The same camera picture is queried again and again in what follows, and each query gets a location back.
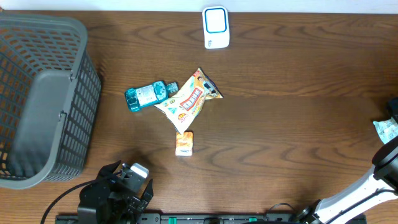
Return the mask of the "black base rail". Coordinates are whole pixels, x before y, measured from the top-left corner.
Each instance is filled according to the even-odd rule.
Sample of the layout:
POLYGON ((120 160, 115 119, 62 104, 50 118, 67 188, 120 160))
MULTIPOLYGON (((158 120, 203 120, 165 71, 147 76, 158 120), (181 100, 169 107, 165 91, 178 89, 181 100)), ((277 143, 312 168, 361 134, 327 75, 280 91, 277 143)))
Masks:
POLYGON ((137 220, 140 224, 204 224, 222 223, 238 224, 247 222, 282 222, 292 219, 288 213, 268 213, 267 215, 161 215, 158 213, 143 213, 137 220))

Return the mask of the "orange snack bag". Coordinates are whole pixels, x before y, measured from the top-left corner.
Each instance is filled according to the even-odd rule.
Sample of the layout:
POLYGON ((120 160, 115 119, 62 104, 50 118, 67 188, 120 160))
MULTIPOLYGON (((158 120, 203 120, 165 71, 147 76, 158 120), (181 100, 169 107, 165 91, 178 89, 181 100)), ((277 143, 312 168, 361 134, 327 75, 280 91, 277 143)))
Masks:
POLYGON ((155 107, 183 134, 200 113, 206 100, 223 98, 217 86, 198 68, 179 91, 155 107))

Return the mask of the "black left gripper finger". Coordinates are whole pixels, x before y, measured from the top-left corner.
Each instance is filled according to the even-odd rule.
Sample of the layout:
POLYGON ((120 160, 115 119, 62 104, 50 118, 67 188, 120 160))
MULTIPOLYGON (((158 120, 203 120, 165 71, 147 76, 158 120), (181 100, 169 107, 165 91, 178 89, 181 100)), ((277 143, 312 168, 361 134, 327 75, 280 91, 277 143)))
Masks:
POLYGON ((119 180, 120 172, 116 172, 121 161, 103 166, 96 177, 97 180, 119 180))
POLYGON ((138 206, 139 212, 143 212, 147 208, 153 196, 154 196, 153 180, 151 179, 141 195, 140 205, 138 206))

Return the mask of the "teal mouthwash bottle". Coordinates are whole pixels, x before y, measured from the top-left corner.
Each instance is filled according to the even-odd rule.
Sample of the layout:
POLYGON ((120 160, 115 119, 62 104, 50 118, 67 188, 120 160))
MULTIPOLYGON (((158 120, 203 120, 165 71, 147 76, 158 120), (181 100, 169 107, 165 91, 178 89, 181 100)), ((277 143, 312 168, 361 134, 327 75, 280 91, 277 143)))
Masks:
POLYGON ((176 82, 166 84, 164 81, 157 81, 143 87, 130 88, 125 91, 124 96, 128 109, 131 112, 136 112, 163 102, 169 98, 171 93, 177 91, 176 82))

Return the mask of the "small orange box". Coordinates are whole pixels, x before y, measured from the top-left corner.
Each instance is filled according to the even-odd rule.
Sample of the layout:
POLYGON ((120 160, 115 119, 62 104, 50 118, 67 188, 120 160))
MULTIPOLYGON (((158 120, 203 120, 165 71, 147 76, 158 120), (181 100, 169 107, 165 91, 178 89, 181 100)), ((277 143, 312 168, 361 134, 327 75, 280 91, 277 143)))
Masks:
POLYGON ((189 157, 193 154, 193 132, 187 131, 176 134, 175 155, 189 157))

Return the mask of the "grey plastic basket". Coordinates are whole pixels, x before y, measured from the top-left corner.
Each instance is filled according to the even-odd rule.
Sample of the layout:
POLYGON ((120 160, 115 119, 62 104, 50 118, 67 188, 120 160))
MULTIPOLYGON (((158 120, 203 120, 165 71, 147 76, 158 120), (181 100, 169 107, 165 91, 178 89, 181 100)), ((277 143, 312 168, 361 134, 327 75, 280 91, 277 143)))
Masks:
POLYGON ((1 187, 83 171, 101 80, 78 20, 1 14, 1 187))

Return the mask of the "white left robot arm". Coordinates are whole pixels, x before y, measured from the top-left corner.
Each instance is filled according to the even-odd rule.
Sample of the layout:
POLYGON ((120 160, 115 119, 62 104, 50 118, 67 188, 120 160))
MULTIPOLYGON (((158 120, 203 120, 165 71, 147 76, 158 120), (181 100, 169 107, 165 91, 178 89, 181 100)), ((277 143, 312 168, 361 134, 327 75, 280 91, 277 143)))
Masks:
POLYGON ((93 181, 80 192, 79 223, 136 223, 154 196, 153 180, 139 192, 149 170, 121 161, 103 166, 93 181))

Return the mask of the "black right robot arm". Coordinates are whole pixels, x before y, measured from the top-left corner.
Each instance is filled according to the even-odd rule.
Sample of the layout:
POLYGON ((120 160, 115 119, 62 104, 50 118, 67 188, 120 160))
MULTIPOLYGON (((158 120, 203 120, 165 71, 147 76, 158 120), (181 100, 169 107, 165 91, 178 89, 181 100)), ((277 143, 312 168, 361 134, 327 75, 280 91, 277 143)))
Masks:
POLYGON ((388 140, 372 159, 371 168, 340 193, 302 210, 293 219, 299 223, 348 223, 366 210, 397 199, 397 136, 388 140))

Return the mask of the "teal wet wipes pack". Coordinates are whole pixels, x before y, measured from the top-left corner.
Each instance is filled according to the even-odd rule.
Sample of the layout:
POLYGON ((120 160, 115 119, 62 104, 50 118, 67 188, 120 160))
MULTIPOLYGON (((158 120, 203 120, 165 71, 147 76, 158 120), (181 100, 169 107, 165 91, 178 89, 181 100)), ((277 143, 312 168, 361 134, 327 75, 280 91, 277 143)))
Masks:
POLYGON ((389 141, 398 136, 397 122, 393 117, 385 121, 374 121, 373 125, 380 140, 387 144, 389 141))

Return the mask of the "white barcode scanner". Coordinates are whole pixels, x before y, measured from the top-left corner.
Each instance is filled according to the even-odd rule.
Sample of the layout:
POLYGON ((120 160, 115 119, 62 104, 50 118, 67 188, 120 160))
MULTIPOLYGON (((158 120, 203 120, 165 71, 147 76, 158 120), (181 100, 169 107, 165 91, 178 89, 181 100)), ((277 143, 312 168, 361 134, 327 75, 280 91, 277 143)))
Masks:
POLYGON ((204 8, 202 21, 206 49, 222 49, 229 46, 229 19, 225 7, 211 6, 204 8))

